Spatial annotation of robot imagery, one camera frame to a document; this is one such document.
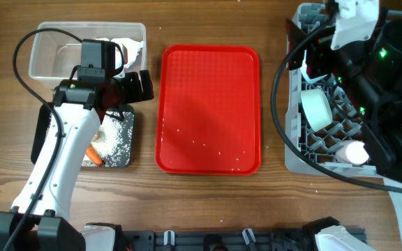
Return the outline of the pink cup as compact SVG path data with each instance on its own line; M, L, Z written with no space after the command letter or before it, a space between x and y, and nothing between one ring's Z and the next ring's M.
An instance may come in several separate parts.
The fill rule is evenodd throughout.
M335 152L338 162L362 165L369 160L369 155L366 152L365 143L357 140L345 140L343 146Z

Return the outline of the orange carrot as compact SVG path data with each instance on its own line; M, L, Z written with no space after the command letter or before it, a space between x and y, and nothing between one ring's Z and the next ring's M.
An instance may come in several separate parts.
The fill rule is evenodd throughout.
M88 149L86 150L86 156L92 161L96 166L103 166L104 161L103 159L97 154L96 150L93 148L92 145L89 145Z

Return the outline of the mint green bowl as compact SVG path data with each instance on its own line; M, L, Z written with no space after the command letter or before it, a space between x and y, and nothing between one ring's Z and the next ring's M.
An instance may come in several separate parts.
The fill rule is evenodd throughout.
M322 89L301 91L300 98L305 117L314 132L332 123L332 110Z

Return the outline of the white tissue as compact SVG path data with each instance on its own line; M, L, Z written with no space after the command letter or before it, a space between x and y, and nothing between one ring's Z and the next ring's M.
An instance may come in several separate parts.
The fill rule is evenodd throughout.
M143 41L136 41L131 38L98 38L98 40L110 41L120 45L124 54L125 71L139 71L147 68Z

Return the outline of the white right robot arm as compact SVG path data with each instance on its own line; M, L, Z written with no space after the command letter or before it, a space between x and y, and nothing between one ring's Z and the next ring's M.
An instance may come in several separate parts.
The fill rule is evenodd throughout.
M290 103L289 109L287 110L287 120L285 123L288 129L285 129L285 133L287 137L289 137L290 141L296 145L298 150L299 139L301 136L301 122L300 122L300 112L297 111L297 103L300 101L300 85L301 77L300 70L293 70L290 72ZM308 174L310 177L312 176L323 176L325 174L315 170L314 168L308 166L303 160L299 157L293 157L294 153L285 145L285 164L286 167L294 173L298 174ZM340 164L337 162L331 162L331 166L323 166L324 168L335 167L336 169L329 169L330 171L336 172L342 176L347 176L348 178L370 178L367 182L373 183L372 181L379 181L380 184L384 186L391 186L402 189L402 183L398 181L394 181L390 178L386 178L383 176L375 175L375 167L356 167L347 164ZM360 227L368 227L369 228L369 240L370 243L374 243L374 236L377 234L381 237L386 237L388 240L392 240L387 234L387 232L393 232L393 236L401 238L401 248L397 248L394 250L402 250L402 193L385 191L387 197L383 199L383 203L378 203L374 201L374 199L370 199L367 193L358 193L356 197L359 199L340 199L342 203L337 203L336 205L344 205L346 209L350 211L347 213L343 213L345 216L351 217L353 220L360 220L361 222L357 225ZM370 204L371 206L368 212L358 213L355 209L350 208L350 202L358 202L356 203L356 209L362 209L363 206ZM389 219L384 219L383 215L387 212L387 215L393 216L392 212L395 212L395 221L396 223L391 222Z

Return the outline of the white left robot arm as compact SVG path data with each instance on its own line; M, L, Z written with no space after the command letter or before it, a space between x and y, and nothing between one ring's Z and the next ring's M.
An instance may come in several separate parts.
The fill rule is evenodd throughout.
M126 250L120 225L68 221L85 153L109 109L151 100L148 70L124 78L65 79L44 102L46 136L27 184L8 212L0 211L0 250Z

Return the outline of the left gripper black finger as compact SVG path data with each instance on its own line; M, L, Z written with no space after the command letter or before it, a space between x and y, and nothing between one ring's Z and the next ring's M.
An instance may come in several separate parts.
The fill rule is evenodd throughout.
M124 102L134 103L142 101L142 85L136 72L126 73L122 79Z
M148 70L141 70L140 78L142 85L141 100L152 100L154 98L154 90L150 72Z

